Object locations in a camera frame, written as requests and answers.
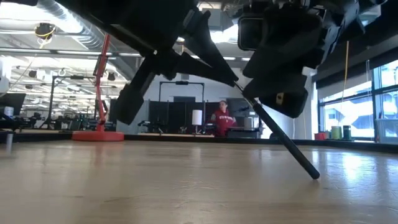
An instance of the ceiling duct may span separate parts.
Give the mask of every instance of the ceiling duct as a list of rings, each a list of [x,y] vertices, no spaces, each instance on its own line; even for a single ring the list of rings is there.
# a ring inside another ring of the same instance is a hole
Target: ceiling duct
[[[85,47],[88,48],[88,50],[101,50],[104,42],[104,34],[96,26],[83,20],[81,17],[69,11],[65,7],[59,5],[54,0],[39,0],[37,7],[53,15],[57,19],[65,21],[64,23],[58,25],[59,28],[61,28],[61,30],[65,32],[68,32],[67,30],[71,26],[80,26],[80,34],[82,34],[82,36],[74,37],[74,39],[82,43]],[[109,51],[117,51],[117,49],[112,46],[112,43],[109,46]],[[123,73],[123,75],[125,75],[126,79],[128,80],[131,80],[136,72],[136,69],[126,63],[123,58],[117,57],[116,60],[112,61],[112,64],[120,69],[120,71]]]

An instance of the glass wall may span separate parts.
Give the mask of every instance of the glass wall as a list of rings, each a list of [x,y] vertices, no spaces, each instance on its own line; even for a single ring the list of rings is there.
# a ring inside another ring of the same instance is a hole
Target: glass wall
[[[352,137],[398,142],[398,60],[372,69],[366,82],[319,99],[319,131],[351,126]]]

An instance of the desk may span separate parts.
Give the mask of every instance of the desk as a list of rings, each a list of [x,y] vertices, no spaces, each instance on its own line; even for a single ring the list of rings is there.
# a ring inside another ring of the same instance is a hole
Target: desk
[[[211,134],[159,134],[159,133],[138,133],[142,136],[167,136],[167,137],[198,137],[198,138],[213,138]]]

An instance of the red shirt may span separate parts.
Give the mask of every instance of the red shirt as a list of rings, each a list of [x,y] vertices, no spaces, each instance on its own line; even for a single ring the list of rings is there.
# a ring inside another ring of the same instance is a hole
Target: red shirt
[[[211,116],[211,120],[217,125],[215,135],[220,137],[225,137],[227,129],[235,123],[235,119],[229,116],[228,110],[225,113],[221,110],[215,111]]]

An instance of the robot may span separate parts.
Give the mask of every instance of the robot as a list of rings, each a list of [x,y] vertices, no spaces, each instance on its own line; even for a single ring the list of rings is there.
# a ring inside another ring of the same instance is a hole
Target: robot
[[[238,47],[254,51],[243,70],[243,75],[252,78],[245,88],[237,83],[238,77],[210,38],[210,12],[199,11],[195,0],[56,1],[145,57],[132,82],[120,92],[118,120],[133,121],[156,75],[169,80],[177,73],[209,78],[237,88],[278,140],[317,179],[319,172],[262,104],[298,117],[308,96],[303,67],[317,68],[338,42],[364,34],[358,16],[387,0],[249,1],[232,16],[239,18]],[[13,2],[34,4],[34,0]],[[201,60],[173,50],[179,37]]]

